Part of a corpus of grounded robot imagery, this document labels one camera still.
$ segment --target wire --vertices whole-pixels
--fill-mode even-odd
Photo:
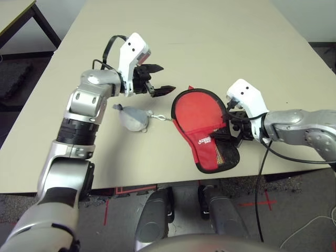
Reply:
[[[109,69],[109,70],[115,70],[113,67],[111,67],[110,65],[108,65],[108,64],[106,64],[106,63],[104,63],[104,62],[101,62],[99,59],[94,59],[93,61],[92,61],[92,69],[94,69],[95,67],[95,62],[98,62],[98,63],[101,63],[101,65],[102,66],[104,66],[104,67],[106,67],[107,69]]]
[[[103,53],[103,63],[107,64],[107,56],[110,52],[110,49],[114,43],[114,41],[117,39],[117,38],[121,38],[123,39],[124,41],[126,41],[128,39],[128,37],[126,36],[123,36],[123,35],[114,35],[110,38],[109,42],[107,43],[106,45],[106,48],[104,50],[104,53]],[[101,68],[100,70],[104,70],[105,69],[105,65],[101,64]]]
[[[263,117],[263,116],[265,116],[267,114],[267,113],[262,113],[260,115],[257,115],[256,117],[243,118],[243,117],[237,117],[237,116],[235,116],[234,114],[230,113],[228,110],[226,110],[226,113],[230,117],[239,119],[240,121],[253,121],[253,120],[259,119],[259,118],[261,118],[261,117]]]
[[[268,148],[268,146],[264,142],[263,138],[260,138],[260,142],[264,147]],[[282,159],[286,159],[286,160],[293,161],[293,162],[298,162],[298,163],[305,163],[305,164],[334,164],[334,163],[336,163],[336,160],[333,160],[333,161],[311,161],[311,160],[294,159],[292,157],[281,155],[280,153],[274,151],[273,149],[269,149],[269,151],[271,153],[273,153],[274,155],[282,158]]]
[[[262,235],[263,233],[261,231],[260,220],[259,220],[259,212],[258,212],[258,204],[257,204],[258,203],[258,191],[259,191],[259,183],[260,183],[260,179],[261,179],[261,174],[262,174],[262,171],[264,169],[266,157],[267,157],[268,151],[270,150],[271,145],[272,145],[272,140],[269,142],[269,144],[267,146],[267,150],[266,150],[265,155],[264,155],[264,158],[262,160],[262,163],[261,163],[261,166],[260,166],[260,170],[259,170],[259,174],[257,176],[256,189],[255,189],[256,217],[257,217],[257,225],[258,225],[259,236],[260,236],[261,242],[264,242],[264,237]]]
[[[334,211],[336,210],[336,206],[333,208],[333,210],[331,211],[331,217],[327,217],[327,216],[317,216],[315,217],[314,219],[312,219],[311,221],[309,221],[307,224],[305,224],[303,227],[299,228],[297,231],[295,231],[293,234],[291,234],[290,236],[287,237],[286,240],[283,241],[283,243],[281,243],[280,245],[280,248],[282,248],[286,242],[288,242],[288,240],[290,238],[292,238],[294,235],[296,235],[297,233],[299,233],[301,230],[303,230],[304,228],[306,228],[307,226],[309,226],[309,224],[311,224],[312,222],[314,222],[315,220],[319,219],[319,218],[326,218],[326,219],[330,219],[332,220],[333,224],[335,225],[336,227],[336,221],[335,219],[333,218],[333,213]]]

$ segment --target table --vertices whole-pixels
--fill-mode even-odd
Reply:
[[[264,147],[243,142],[233,169],[203,174],[172,122],[152,119],[147,133],[124,129],[113,104],[170,115],[173,99],[191,85],[224,101],[244,78],[258,88],[270,110],[308,111],[336,106],[336,76],[267,0],[91,0],[54,53],[0,151],[0,192],[34,192],[70,93],[93,59],[101,59],[112,35],[142,35],[152,55],[147,63],[165,69],[152,75],[156,87],[176,86],[167,96],[111,98],[96,139],[93,188],[256,175]],[[116,41],[108,63],[118,66]],[[275,150],[320,160],[304,146],[274,144]],[[265,174],[325,167],[282,160],[270,154]]]
[[[0,0],[0,48],[32,17],[57,48],[60,38],[36,6],[36,0]]]

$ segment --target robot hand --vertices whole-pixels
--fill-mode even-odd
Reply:
[[[263,145],[270,140],[313,147],[327,162],[336,161],[336,111],[271,111],[258,89],[243,79],[228,90],[228,109],[242,107],[251,122],[253,137]]]

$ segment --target robotic arm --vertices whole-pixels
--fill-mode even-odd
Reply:
[[[336,160],[336,111],[304,110],[272,111],[266,108],[259,90],[245,80],[237,80],[228,90],[230,102],[245,109],[249,118],[265,113],[251,121],[253,137],[260,142],[271,139],[293,145],[313,147],[326,161]]]
[[[120,49],[119,69],[87,70],[71,94],[57,138],[52,141],[38,180],[38,203],[21,217],[0,251],[78,251],[78,202],[91,189],[95,138],[107,99],[125,93],[170,93],[175,87],[154,89],[150,73],[163,68],[143,65],[150,55],[146,42],[133,33]]]

